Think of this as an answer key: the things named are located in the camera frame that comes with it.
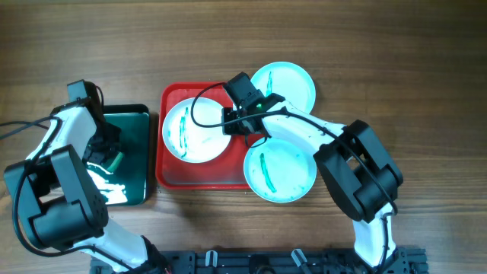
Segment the dark green water tray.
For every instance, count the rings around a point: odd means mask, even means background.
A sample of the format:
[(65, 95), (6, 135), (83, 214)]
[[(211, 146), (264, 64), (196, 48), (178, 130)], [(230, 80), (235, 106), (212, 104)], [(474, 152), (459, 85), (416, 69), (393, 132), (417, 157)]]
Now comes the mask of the dark green water tray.
[(147, 198), (150, 113), (143, 104), (108, 105), (103, 114), (108, 123), (121, 128), (124, 158), (114, 173), (107, 164), (85, 163), (88, 173), (109, 206), (135, 206)]

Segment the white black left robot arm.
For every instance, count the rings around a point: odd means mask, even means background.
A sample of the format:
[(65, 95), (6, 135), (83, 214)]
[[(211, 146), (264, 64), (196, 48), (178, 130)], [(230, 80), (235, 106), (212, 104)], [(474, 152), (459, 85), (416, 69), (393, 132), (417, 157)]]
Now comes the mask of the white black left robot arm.
[(53, 109), (49, 130), (24, 161), (5, 169), (14, 232), (37, 256), (82, 252), (118, 273), (169, 273), (170, 264), (145, 237), (111, 220), (82, 157), (97, 131), (86, 103)]

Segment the red plastic tray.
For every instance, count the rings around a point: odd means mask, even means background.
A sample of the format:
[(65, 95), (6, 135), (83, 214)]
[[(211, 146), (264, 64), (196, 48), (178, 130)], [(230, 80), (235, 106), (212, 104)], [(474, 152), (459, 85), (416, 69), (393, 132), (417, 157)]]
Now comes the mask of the red plastic tray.
[(158, 146), (155, 176), (160, 185), (174, 190), (246, 190), (244, 158), (249, 146), (258, 142), (261, 135), (244, 138), (234, 135), (226, 149), (215, 159), (191, 164), (172, 155), (167, 149), (162, 132), (163, 122), (172, 107), (180, 101), (195, 97), (209, 82), (176, 82), (161, 94), (158, 124)]

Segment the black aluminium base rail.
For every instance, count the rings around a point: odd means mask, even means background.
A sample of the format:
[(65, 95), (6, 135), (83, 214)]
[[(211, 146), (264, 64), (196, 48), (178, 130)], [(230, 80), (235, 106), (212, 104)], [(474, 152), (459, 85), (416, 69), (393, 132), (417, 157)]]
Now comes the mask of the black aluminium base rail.
[[(353, 249), (327, 249), (286, 252), (163, 252), (171, 273), (234, 274), (234, 273), (374, 273)], [(384, 264), (382, 273), (428, 274), (424, 249), (398, 247)]]

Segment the white plate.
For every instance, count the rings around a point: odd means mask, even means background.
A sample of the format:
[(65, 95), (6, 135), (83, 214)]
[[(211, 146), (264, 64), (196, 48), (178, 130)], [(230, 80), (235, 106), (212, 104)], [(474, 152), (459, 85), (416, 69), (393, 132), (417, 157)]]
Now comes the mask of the white plate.
[(264, 65), (252, 76), (251, 82), (265, 96), (281, 95), (300, 111), (311, 113), (314, 108), (317, 96), (314, 81), (307, 71), (292, 62)]
[(220, 127), (203, 128), (201, 124), (221, 122), (223, 106), (200, 97), (188, 98), (176, 104), (163, 121), (162, 133), (168, 151), (181, 161), (191, 164), (204, 163), (218, 157), (229, 145), (231, 137)]
[(274, 203), (305, 196), (317, 177), (312, 156), (281, 139), (259, 139), (244, 158), (243, 174), (251, 190)]

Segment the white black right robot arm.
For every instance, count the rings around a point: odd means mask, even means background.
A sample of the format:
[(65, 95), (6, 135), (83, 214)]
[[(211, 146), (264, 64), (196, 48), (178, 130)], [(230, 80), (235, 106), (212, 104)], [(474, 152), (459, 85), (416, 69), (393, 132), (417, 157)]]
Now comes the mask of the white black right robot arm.
[(226, 133), (262, 133), (311, 155), (333, 201), (353, 221), (355, 253), (370, 268), (385, 272), (396, 249), (390, 221), (398, 213), (395, 200), (403, 175), (366, 122), (327, 122), (279, 95), (248, 110), (226, 107), (221, 121)]

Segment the green sponge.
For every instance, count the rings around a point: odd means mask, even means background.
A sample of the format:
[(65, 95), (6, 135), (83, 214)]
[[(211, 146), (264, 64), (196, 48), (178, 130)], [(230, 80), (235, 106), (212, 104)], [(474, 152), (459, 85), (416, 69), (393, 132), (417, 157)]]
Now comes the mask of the green sponge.
[(116, 157), (110, 160), (108, 166), (106, 167), (106, 170), (110, 173), (114, 173), (118, 166), (120, 165), (121, 161), (124, 158), (124, 154), (122, 152), (119, 152)]

